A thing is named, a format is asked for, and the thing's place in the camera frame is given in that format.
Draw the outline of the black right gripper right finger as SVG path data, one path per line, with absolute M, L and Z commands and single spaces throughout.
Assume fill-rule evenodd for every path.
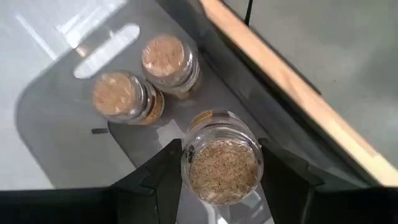
M 261 185 L 275 224 L 306 224 L 315 188 L 324 180 L 305 159 L 260 138 L 264 171 Z

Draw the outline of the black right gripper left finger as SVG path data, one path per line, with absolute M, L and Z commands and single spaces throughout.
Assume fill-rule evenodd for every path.
M 175 224 L 182 188 L 182 142 L 174 139 L 111 186 L 118 224 Z

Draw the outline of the small glass jar cork lid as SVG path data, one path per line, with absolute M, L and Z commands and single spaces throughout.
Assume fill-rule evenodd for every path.
M 159 90 L 186 99 L 201 81 L 197 53 L 174 35 L 160 34 L 142 50 L 144 75 Z
M 150 125 L 164 110 L 162 92 L 131 72 L 120 70 L 97 77 L 92 102 L 108 121 L 132 125 Z
M 182 139 L 183 183 L 200 200 L 231 205 L 251 194 L 264 170 L 260 144 L 234 113 L 197 115 Z

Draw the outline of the grey plastic tray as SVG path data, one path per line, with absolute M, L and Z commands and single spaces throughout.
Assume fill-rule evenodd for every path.
M 302 117 L 287 112 L 260 79 L 261 72 L 210 22 L 182 24 L 158 0 L 127 0 L 108 4 L 105 16 L 82 42 L 90 52 L 101 50 L 112 31 L 139 29 L 115 57 L 102 62 L 102 72 L 141 73 L 144 42 L 170 31 L 199 49 L 203 87 L 190 100 L 168 98 L 159 124 L 149 127 L 109 123 L 90 100 L 93 79 L 79 79 L 75 70 L 83 57 L 76 50 L 61 56 L 29 84 L 17 106 L 17 128 L 40 166 L 58 189 L 105 186 L 180 139 L 193 117 L 210 108 L 236 113 L 254 134 L 305 159 L 310 172 L 324 180 L 315 188 L 306 224 L 374 224 L 373 197 L 365 184 L 337 158 Z M 211 206 L 199 201 L 182 184 L 177 224 L 262 224 L 274 222 L 262 185 L 243 201 Z

